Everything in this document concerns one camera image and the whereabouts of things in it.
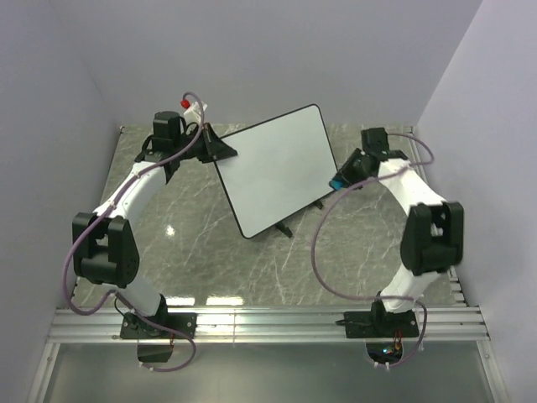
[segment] whiteboard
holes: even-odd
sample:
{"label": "whiteboard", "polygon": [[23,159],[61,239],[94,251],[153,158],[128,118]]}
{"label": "whiteboard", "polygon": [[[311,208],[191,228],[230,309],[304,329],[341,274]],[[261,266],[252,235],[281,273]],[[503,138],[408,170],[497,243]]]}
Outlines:
{"label": "whiteboard", "polygon": [[244,238],[333,191],[328,183],[336,174],[336,161],[316,105],[222,139],[238,152],[215,164]]}

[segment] white connector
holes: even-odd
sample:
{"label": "white connector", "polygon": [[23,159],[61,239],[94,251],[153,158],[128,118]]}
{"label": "white connector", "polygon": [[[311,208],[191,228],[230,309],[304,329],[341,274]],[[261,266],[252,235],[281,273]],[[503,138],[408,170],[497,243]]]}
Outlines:
{"label": "white connector", "polygon": [[[207,104],[203,102],[203,112],[207,109]],[[201,123],[201,110],[200,104],[198,102],[193,102],[191,105],[183,112],[183,118],[185,118],[186,124],[196,122]]]}

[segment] black border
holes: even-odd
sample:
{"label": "black border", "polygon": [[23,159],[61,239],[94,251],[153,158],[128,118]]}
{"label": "black border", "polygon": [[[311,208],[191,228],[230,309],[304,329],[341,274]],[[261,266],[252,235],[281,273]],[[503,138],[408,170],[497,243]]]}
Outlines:
{"label": "black border", "polygon": [[[290,115],[291,113],[295,113],[295,112],[298,112],[298,111],[301,111],[302,109],[306,109],[308,107],[317,107],[317,110],[319,111],[319,116],[321,116],[321,121],[322,121],[322,126],[323,126],[323,129],[325,129],[325,135],[326,135],[326,141],[328,142],[328,147],[330,147],[330,153],[332,154],[332,160],[334,161],[334,167],[336,168],[336,172],[337,172],[337,163],[336,163],[336,158],[334,157],[334,151],[332,150],[332,145],[330,144],[330,139],[328,138],[328,133],[326,131],[326,125],[325,125],[325,119],[323,119],[322,117],[322,113],[321,113],[321,109],[319,108],[319,105],[317,105],[316,103],[311,103],[310,105],[306,105],[305,107],[299,107],[298,109],[295,109],[294,111],[291,111],[291,112],[287,112],[287,113],[284,113],[283,115],[279,115],[279,116],[276,116],[274,118],[270,118],[268,120],[264,120],[260,123],[256,123],[252,126],[248,126],[247,128],[241,128],[240,130],[238,130],[237,132],[233,132],[233,133],[229,133],[229,134],[226,134],[224,136],[221,136],[220,139],[225,139],[227,137],[231,137],[235,134],[238,134],[238,133],[241,133],[245,130],[249,130],[250,128],[255,128],[256,126],[260,126],[262,124],[265,124],[265,123],[268,123],[268,122],[272,122],[273,120],[276,120],[278,118],[282,118],[283,116],[287,116],[287,115]],[[308,206],[304,206],[304,207],[301,207],[299,208],[296,212],[292,212],[290,213],[287,217],[284,217],[282,219],[280,219],[279,221],[275,222],[274,224],[266,227],[265,229],[262,229],[261,231],[259,231],[258,233],[255,233],[254,235],[252,235],[251,237],[246,237],[244,236],[244,233],[242,232],[242,228],[241,228],[241,224],[239,223],[238,219],[237,219],[237,214],[235,213],[235,209],[233,208],[233,204],[232,204],[232,201],[231,199],[229,198],[229,195],[227,193],[227,189],[226,189],[226,185],[224,185],[224,181],[222,180],[222,175],[220,175],[220,171],[218,170],[218,164],[216,162],[213,162],[215,168],[216,168],[216,172],[218,174],[218,178],[220,179],[220,183],[222,184],[222,187],[224,188],[224,193],[226,193],[226,199],[227,199],[227,203],[229,204],[229,207],[232,209],[232,213],[233,213],[233,217],[235,218],[235,222],[237,223],[237,226],[238,226],[238,231],[241,233],[242,237],[245,238],[245,239],[252,239],[253,237],[257,237],[260,233],[270,229],[271,227],[273,227],[274,225],[276,225],[278,222],[280,221],[283,221],[289,217],[291,217],[293,214],[296,214],[297,212],[299,212],[300,210],[302,210],[303,208],[306,208]],[[322,197],[326,197],[328,195],[330,195],[331,193],[333,193],[334,191],[328,191],[328,193],[326,193],[324,196],[321,196],[319,198],[322,198]]]}

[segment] marble floor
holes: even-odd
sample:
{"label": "marble floor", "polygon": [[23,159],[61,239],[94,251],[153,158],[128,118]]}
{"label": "marble floor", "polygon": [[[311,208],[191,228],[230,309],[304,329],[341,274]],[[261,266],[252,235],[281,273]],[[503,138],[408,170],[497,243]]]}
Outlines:
{"label": "marble floor", "polygon": [[[244,125],[214,124],[222,136]],[[119,139],[103,200],[130,171],[149,126],[127,126]],[[338,166],[361,147],[360,127],[328,125]],[[390,138],[392,149],[413,153],[406,139]],[[324,203],[330,203],[329,196]],[[292,239],[269,229],[245,239],[213,164],[181,163],[170,183],[144,210],[134,229],[144,275],[173,305],[328,305],[346,301],[325,291],[310,267],[310,241],[321,211],[314,207],[285,220]],[[318,243],[326,281],[349,294],[375,295],[400,265],[399,241],[405,215],[379,184],[354,192],[329,216]],[[75,302],[92,306],[102,288],[81,279]],[[446,275],[426,291],[429,306],[455,303]]]}

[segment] black stand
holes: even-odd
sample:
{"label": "black stand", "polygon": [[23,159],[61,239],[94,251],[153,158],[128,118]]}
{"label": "black stand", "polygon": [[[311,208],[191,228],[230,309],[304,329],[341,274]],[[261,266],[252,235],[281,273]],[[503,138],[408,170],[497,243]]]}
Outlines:
{"label": "black stand", "polygon": [[[373,311],[382,309],[381,301],[373,303]],[[400,331],[402,338],[417,338],[420,335],[413,311],[385,312],[381,317],[368,311],[343,312],[343,320],[336,324],[345,327],[347,338],[392,338],[396,331]]]}
{"label": "black stand", "polygon": [[315,200],[313,203],[311,203],[311,205],[313,207],[317,207],[319,210],[322,210],[323,208],[325,208],[325,205],[322,204],[321,200]]}
{"label": "black stand", "polygon": [[293,238],[293,232],[284,224],[283,221],[277,222],[274,226],[287,238]]}

